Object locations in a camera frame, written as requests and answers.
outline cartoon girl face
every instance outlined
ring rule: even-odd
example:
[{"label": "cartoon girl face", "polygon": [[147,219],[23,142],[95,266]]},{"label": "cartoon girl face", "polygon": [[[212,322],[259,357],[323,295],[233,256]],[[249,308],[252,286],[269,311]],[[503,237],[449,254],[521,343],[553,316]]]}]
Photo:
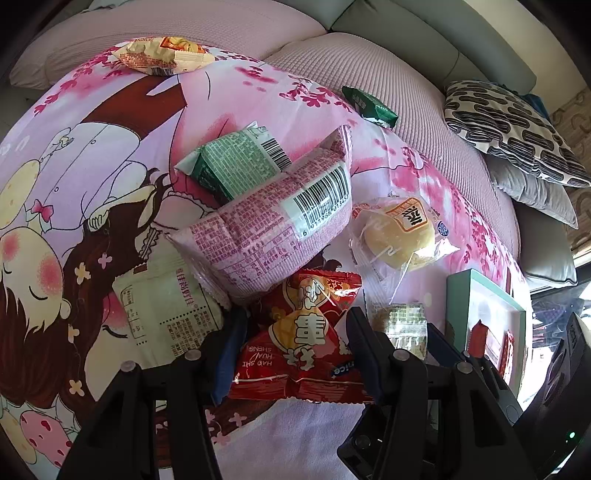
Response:
[{"label": "cartoon girl face", "polygon": [[0,278],[14,293],[27,315],[27,331],[49,327],[58,315],[70,315],[62,298],[64,280],[60,263],[45,240],[27,227],[10,230],[0,238]]}]

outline sofa backrest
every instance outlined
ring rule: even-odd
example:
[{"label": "sofa backrest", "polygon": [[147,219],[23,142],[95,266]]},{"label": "sofa backrest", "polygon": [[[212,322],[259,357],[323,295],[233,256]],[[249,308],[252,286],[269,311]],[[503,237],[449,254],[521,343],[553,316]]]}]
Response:
[{"label": "sofa backrest", "polygon": [[325,28],[366,38],[394,53],[443,90],[480,79],[519,93],[534,72],[464,0],[277,0]]}]

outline round yellow pastry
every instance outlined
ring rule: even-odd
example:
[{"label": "round yellow pastry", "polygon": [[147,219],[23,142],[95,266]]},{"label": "round yellow pastry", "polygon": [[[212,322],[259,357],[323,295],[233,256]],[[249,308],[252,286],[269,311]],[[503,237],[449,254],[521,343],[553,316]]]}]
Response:
[{"label": "round yellow pastry", "polygon": [[414,270],[432,260],[435,229],[431,220],[427,220],[425,224],[406,232],[396,219],[372,212],[363,240],[371,253],[390,267],[399,270],[410,260],[408,270]]}]

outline barcode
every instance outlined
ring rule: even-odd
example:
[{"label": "barcode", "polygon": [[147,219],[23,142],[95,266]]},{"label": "barcode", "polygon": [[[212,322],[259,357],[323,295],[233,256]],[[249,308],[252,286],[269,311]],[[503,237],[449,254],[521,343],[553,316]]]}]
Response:
[{"label": "barcode", "polygon": [[275,165],[279,170],[283,171],[291,165],[290,158],[285,154],[277,140],[270,138],[269,140],[261,143],[261,147],[264,148],[267,155],[271,157],[271,160],[275,162]]},{"label": "barcode", "polygon": [[160,67],[152,67],[152,75],[156,75],[158,77],[170,77],[174,75],[172,69],[161,69]]},{"label": "barcode", "polygon": [[349,182],[342,164],[294,197],[294,202],[313,230],[336,212],[349,199]]}]

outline green snack package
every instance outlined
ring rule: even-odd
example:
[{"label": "green snack package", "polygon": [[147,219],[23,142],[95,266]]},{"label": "green snack package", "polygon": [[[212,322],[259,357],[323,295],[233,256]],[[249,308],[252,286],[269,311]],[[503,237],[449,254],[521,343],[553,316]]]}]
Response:
[{"label": "green snack package", "polygon": [[291,165],[277,140],[256,122],[197,147],[175,169],[189,175],[225,205]]},{"label": "green snack package", "polygon": [[396,125],[398,115],[373,95],[352,87],[342,87],[341,91],[355,111],[368,122],[384,128],[394,128]]}]

